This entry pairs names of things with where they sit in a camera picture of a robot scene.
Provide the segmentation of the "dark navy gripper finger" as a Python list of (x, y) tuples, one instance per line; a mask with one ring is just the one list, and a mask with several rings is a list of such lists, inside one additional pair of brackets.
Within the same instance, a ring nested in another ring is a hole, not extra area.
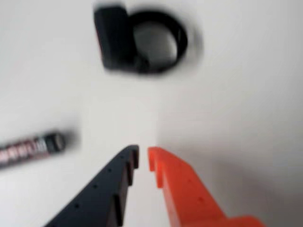
[(138, 145), (125, 147), (46, 226), (121, 227), (138, 167)]

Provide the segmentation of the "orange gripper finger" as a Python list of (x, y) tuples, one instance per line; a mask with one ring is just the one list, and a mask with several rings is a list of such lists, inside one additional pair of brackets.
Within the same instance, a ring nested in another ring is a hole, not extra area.
[(172, 227), (262, 227), (252, 216), (227, 217), (185, 160), (160, 148), (149, 147), (150, 170), (163, 195)]

